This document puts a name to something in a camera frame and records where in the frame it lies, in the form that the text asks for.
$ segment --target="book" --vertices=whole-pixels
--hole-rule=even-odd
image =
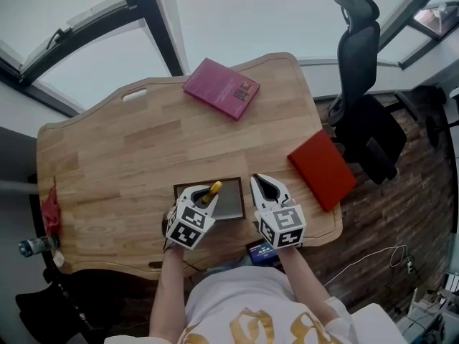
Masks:
[[[182,88],[185,93],[239,120],[260,85],[239,72],[206,58]]]
[[[324,211],[332,210],[357,184],[325,130],[301,144],[288,155],[288,159]]]

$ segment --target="dark wood floor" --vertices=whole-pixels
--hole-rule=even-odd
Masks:
[[[401,315],[396,307],[407,312],[415,287],[436,290],[443,284],[448,237],[453,225],[453,172],[447,157],[446,137],[441,135],[440,145],[433,148],[425,130],[425,116],[432,115],[440,122],[439,113],[423,91],[410,98],[421,117],[416,123],[404,110],[394,113],[407,134],[407,144],[397,162],[398,176],[378,186],[368,179],[360,166],[351,165],[359,184],[341,203],[343,234],[322,247],[303,249],[313,271],[322,283],[326,283],[345,266],[367,254],[406,244],[419,274],[407,273],[406,260],[392,271],[389,267],[392,251],[386,251],[350,267],[328,286],[330,293],[338,297],[350,312],[375,302],[394,320]],[[395,101],[392,96],[380,96],[379,99],[384,104]],[[318,102],[317,108],[324,128],[332,134],[326,124],[328,104],[327,101]],[[92,274],[103,277],[98,275],[94,280],[90,278]],[[78,291],[84,292],[83,287],[88,282],[96,282],[104,296],[113,298],[112,302],[110,298],[106,300],[108,306],[113,307],[110,311],[116,322],[111,325],[108,335],[148,334],[154,282],[112,272],[79,272],[74,275],[78,278],[74,282],[74,286],[80,288]],[[100,294],[95,293],[98,290],[91,290],[95,296],[85,295],[84,301],[100,299]],[[88,318],[96,316],[100,317],[94,313]]]

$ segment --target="chair headrest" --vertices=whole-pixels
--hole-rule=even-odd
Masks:
[[[349,33],[371,25],[379,17],[379,8],[373,0],[335,0],[341,6]]]

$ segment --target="pink book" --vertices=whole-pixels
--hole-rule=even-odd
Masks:
[[[204,59],[183,85],[185,93],[239,120],[260,85],[211,59]]]

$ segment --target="shirt sleeve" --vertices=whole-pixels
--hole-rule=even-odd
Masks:
[[[161,338],[135,338],[128,335],[118,335],[106,338],[104,344],[171,344],[171,342]]]
[[[359,341],[357,340],[354,321],[343,303],[336,297],[329,298],[325,303],[333,308],[339,316],[339,318],[325,325],[325,331],[342,343],[357,344]]]

